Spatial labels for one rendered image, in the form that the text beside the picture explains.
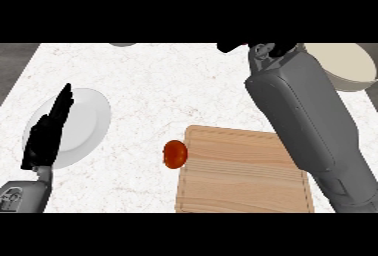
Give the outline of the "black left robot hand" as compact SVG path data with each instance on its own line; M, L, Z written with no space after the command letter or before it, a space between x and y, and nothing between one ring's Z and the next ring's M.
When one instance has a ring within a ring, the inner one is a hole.
M39 117L31 127L20 162L22 170L53 165L72 104L72 89L70 84L66 84L56 97L50 112Z

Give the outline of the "white round plate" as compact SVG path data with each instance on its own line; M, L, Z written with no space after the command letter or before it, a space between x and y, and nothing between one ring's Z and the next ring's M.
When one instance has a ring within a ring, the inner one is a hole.
M57 95L41 105L25 127L22 151L31 127L51 110ZM75 164L99 146L110 124L110 105L103 94L94 89L72 89L73 104L62 129L60 146L53 169Z

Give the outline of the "wooden cutting board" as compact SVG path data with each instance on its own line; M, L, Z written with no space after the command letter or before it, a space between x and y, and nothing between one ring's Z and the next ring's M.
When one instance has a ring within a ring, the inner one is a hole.
M192 125L184 144L178 212L314 211L307 174L276 134Z

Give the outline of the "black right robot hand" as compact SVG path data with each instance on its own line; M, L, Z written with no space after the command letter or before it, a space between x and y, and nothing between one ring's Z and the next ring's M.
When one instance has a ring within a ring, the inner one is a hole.
M228 53L230 51L233 51L237 47L240 46L240 43L236 42L221 42L217 44L217 49L223 52L223 53ZM268 56L270 57L282 57L293 48L295 48L296 44L295 43L276 43L273 46L271 51L268 52Z

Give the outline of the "beige round bowl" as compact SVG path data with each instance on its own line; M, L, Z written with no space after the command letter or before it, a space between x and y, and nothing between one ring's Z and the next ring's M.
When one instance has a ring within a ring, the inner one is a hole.
M378 82L378 43L304 43L338 91L355 92Z

